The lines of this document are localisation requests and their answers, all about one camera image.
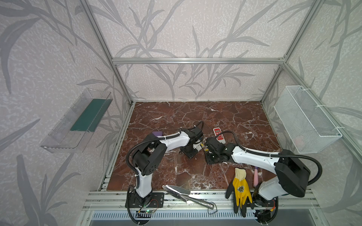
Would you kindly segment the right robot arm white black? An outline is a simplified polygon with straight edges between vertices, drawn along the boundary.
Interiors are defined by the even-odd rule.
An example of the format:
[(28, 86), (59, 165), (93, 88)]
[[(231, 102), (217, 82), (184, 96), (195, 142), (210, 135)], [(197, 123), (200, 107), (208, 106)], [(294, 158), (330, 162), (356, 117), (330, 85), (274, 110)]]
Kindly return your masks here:
[(286, 149), (281, 152), (259, 151), (243, 147), (239, 142), (222, 144), (217, 137), (207, 138), (205, 146), (210, 152), (206, 156), (209, 164), (248, 164), (275, 174), (275, 178), (262, 182), (254, 192), (254, 196), (265, 200), (285, 194), (302, 198), (307, 187), (317, 182), (323, 172), (321, 163), (315, 158)]

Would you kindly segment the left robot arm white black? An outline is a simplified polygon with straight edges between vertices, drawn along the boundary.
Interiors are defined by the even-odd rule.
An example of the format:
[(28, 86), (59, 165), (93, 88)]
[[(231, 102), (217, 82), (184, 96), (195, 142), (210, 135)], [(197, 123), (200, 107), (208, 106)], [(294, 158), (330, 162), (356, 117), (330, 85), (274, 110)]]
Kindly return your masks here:
[(188, 158), (193, 158), (202, 149), (204, 122), (199, 121), (189, 129), (180, 128), (177, 133), (156, 136), (148, 134), (126, 155), (126, 164), (134, 171), (136, 186), (129, 187), (126, 208), (145, 207), (152, 200), (152, 176), (166, 152), (179, 148)]

